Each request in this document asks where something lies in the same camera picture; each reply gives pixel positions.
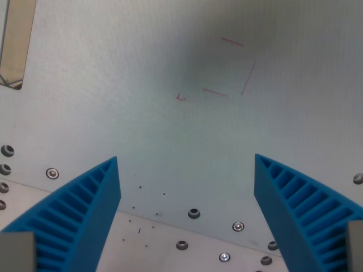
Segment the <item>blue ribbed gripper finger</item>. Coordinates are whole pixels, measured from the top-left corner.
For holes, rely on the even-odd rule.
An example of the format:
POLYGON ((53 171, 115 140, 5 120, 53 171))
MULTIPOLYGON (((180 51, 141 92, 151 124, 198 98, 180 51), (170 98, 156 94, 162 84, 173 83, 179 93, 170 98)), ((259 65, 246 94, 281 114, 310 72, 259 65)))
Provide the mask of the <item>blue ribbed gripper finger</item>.
POLYGON ((37 271, 95 271, 120 200, 112 157, 58 188, 2 232, 34 234, 37 271))
POLYGON ((260 154, 254 196, 289 271, 348 271, 347 224, 362 206, 260 154))

